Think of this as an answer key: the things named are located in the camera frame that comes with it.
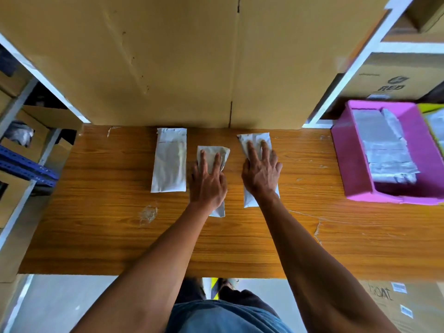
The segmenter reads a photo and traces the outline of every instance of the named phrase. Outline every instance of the blue shirt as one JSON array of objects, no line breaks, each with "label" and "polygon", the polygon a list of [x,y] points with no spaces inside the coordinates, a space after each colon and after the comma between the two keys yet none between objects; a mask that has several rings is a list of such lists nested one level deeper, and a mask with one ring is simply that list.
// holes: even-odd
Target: blue shirt
[{"label": "blue shirt", "polygon": [[291,330],[261,308],[222,300],[196,300],[174,305],[166,332],[291,333]]}]

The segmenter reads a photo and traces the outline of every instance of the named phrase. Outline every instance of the forearm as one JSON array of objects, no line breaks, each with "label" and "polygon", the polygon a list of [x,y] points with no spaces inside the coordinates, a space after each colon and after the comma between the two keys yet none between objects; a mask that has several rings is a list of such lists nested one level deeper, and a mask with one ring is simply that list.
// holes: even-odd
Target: forearm
[{"label": "forearm", "polygon": [[189,204],[100,296],[73,332],[163,332],[208,214]]},{"label": "forearm", "polygon": [[257,201],[308,329],[335,331],[336,324],[369,328],[374,322],[392,328],[358,280],[316,242],[275,193],[258,196]]}]

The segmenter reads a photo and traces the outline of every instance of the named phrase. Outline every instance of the person's left hand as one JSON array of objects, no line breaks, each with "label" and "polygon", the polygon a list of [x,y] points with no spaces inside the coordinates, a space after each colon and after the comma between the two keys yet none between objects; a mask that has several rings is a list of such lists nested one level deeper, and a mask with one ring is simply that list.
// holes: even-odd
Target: person's left hand
[{"label": "person's left hand", "polygon": [[195,203],[204,208],[208,215],[216,210],[224,201],[227,185],[224,173],[221,170],[221,156],[219,153],[214,158],[213,169],[208,173],[208,163],[205,151],[200,152],[200,168],[197,162],[193,167],[190,178],[190,203]]}]

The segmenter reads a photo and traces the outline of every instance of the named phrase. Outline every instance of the white label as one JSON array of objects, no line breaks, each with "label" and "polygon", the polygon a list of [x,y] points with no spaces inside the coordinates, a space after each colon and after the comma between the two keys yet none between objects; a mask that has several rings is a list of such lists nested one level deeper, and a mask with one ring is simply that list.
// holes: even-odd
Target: white label
[{"label": "white label", "polygon": [[366,99],[390,99],[390,96],[389,95],[372,94],[372,95],[369,95]]},{"label": "white label", "polygon": [[392,281],[392,288],[395,292],[407,293],[407,289],[403,283],[395,283]]},{"label": "white label", "polygon": [[406,316],[410,317],[413,319],[413,312],[411,309],[405,307],[404,305],[400,305],[401,306],[401,313],[405,314]]}]

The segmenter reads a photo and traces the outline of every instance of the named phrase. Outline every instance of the yellow bin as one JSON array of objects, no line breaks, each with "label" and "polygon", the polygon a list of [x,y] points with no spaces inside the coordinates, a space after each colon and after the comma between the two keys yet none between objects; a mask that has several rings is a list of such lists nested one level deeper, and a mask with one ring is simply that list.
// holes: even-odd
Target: yellow bin
[{"label": "yellow bin", "polygon": [[[421,111],[423,116],[424,116],[425,113],[430,113],[430,112],[436,111],[438,109],[444,108],[444,104],[417,104],[417,106],[418,106],[419,111]],[[430,125],[429,125],[429,130],[430,130],[430,134],[432,135],[433,139],[435,139],[436,145],[438,146],[438,148],[441,151],[441,156],[444,158],[444,148],[442,148],[441,145],[439,144],[438,138],[433,133],[432,129],[430,128]]]}]

